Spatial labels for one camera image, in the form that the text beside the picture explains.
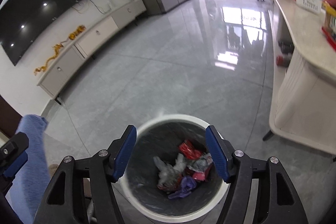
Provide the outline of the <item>pink small snack packet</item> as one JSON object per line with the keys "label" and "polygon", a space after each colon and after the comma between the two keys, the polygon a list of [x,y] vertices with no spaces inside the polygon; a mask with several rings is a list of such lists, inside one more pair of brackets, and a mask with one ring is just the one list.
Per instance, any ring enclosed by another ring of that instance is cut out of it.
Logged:
{"label": "pink small snack packet", "polygon": [[208,172],[195,172],[192,176],[192,178],[195,181],[201,182],[201,181],[207,181],[209,173]]}

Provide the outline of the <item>silver brown snack bag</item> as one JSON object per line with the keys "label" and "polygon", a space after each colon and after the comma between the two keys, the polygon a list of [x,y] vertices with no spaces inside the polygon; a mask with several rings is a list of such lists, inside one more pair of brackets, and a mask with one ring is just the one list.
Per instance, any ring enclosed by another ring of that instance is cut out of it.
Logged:
{"label": "silver brown snack bag", "polygon": [[198,173],[205,173],[205,171],[213,164],[213,158],[210,153],[202,155],[197,160],[190,160],[187,167]]}

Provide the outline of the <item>purple plastic wrapper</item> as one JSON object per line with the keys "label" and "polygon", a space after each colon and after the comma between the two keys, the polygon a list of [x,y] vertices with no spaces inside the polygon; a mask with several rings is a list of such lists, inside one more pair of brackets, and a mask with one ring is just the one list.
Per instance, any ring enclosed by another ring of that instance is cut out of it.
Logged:
{"label": "purple plastic wrapper", "polygon": [[196,188],[197,182],[190,176],[184,176],[181,180],[179,189],[168,196],[169,200],[181,199],[189,196],[194,188]]}

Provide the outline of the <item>clear plastic wrapper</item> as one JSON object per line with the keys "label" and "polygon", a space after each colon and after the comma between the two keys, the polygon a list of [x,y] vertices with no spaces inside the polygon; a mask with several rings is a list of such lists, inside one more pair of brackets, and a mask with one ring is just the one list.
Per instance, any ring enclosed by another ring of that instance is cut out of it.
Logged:
{"label": "clear plastic wrapper", "polygon": [[179,153],[175,165],[164,163],[158,156],[153,157],[154,164],[159,170],[157,187],[166,192],[172,192],[179,187],[183,172],[187,166],[185,157]]}

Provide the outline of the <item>red foil packet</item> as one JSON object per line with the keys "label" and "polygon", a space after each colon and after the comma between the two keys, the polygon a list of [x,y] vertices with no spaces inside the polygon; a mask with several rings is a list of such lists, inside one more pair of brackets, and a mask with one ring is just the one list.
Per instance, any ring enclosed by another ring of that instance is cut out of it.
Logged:
{"label": "red foil packet", "polygon": [[202,156],[201,151],[195,149],[189,140],[185,140],[178,148],[179,151],[189,160],[197,160]]}

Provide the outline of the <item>white round trash bin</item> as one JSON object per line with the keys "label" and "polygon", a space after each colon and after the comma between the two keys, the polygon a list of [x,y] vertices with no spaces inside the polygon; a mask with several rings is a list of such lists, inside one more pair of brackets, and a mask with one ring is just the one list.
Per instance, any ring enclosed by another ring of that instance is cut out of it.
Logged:
{"label": "white round trash bin", "polygon": [[123,196],[144,216],[165,223],[190,222],[225,199],[229,186],[210,162],[208,126],[194,116],[171,114],[138,128],[120,185]]}

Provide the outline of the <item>dark brown entrance door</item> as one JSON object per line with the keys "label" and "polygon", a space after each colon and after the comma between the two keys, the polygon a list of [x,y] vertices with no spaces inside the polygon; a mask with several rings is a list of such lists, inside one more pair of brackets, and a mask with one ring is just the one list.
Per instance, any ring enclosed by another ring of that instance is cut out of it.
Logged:
{"label": "dark brown entrance door", "polygon": [[6,137],[10,139],[15,135],[21,118],[21,114],[0,96],[0,129]]}

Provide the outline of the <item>blue fluffy bed cover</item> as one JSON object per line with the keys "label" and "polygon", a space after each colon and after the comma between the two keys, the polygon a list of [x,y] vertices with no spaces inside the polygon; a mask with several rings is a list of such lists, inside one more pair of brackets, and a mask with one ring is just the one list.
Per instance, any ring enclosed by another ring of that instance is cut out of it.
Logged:
{"label": "blue fluffy bed cover", "polygon": [[16,174],[9,196],[11,207],[23,223],[33,223],[50,182],[43,144],[47,125],[45,118],[30,114],[23,116],[17,127],[17,132],[29,138],[29,147],[26,149],[27,162]]}

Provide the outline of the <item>white TV cabinet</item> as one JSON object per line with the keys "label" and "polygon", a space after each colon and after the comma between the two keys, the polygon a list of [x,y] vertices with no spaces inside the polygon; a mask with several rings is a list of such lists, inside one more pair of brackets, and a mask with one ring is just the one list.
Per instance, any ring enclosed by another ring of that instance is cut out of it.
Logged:
{"label": "white TV cabinet", "polygon": [[56,99],[72,76],[100,47],[145,11],[142,0],[132,0],[88,27],[60,51],[37,85]]}

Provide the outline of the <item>beige counter table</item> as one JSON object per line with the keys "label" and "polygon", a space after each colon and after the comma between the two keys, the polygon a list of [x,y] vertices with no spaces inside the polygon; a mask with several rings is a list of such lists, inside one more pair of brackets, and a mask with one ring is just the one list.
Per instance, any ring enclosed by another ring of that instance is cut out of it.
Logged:
{"label": "beige counter table", "polygon": [[273,55],[280,40],[292,41],[287,68],[274,66],[269,113],[274,135],[335,155],[335,50],[322,33],[321,15],[300,8],[295,0],[271,0]]}

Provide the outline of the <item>golden dragon ornament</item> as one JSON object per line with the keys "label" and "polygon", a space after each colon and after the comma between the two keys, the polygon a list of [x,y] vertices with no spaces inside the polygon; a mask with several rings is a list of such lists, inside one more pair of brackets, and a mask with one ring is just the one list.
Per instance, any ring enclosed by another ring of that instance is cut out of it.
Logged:
{"label": "golden dragon ornament", "polygon": [[60,51],[64,48],[64,41],[60,42],[60,43],[56,43],[52,49],[54,50],[54,54],[52,56],[50,56],[48,59],[46,59],[45,64],[35,68],[34,70],[34,76],[37,76],[38,73],[40,72],[46,72],[46,70],[49,68],[49,64],[51,61],[57,59],[57,57],[60,54]]}

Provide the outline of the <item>golden tiger ornament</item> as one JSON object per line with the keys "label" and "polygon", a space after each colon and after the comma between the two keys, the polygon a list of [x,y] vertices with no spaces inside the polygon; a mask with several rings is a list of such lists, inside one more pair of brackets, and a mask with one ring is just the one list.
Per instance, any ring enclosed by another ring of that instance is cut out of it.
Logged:
{"label": "golden tiger ornament", "polygon": [[68,35],[68,38],[70,40],[74,40],[77,36],[79,36],[82,32],[84,32],[86,30],[85,25],[79,25],[75,31],[73,31],[72,33],[70,33]]}

